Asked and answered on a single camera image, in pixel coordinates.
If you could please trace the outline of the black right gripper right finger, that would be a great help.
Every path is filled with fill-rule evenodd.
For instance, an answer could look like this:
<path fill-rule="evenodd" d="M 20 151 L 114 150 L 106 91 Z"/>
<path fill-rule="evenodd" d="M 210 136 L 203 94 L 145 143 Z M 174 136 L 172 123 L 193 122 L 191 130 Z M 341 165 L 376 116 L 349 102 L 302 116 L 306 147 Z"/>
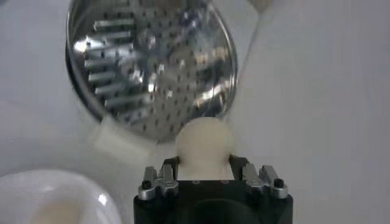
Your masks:
<path fill-rule="evenodd" d="M 263 165 L 257 170 L 247 158 L 232 154 L 229 155 L 229 164 L 234 180 L 243 181 L 251 189 L 261 193 L 268 192 L 276 199 L 288 197 L 288 186 L 272 166 Z"/>

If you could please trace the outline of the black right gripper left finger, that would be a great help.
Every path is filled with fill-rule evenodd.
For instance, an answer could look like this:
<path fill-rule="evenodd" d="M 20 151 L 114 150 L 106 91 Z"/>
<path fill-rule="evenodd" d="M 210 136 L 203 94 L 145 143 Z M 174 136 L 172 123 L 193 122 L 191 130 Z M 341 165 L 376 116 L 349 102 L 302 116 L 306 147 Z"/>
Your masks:
<path fill-rule="evenodd" d="M 146 167 L 141 185 L 138 187 L 139 200 L 153 200 L 159 192 L 163 197 L 175 197 L 179 192 L 177 181 L 180 159 L 178 156 L 163 161 L 159 173 L 152 166 Z"/>

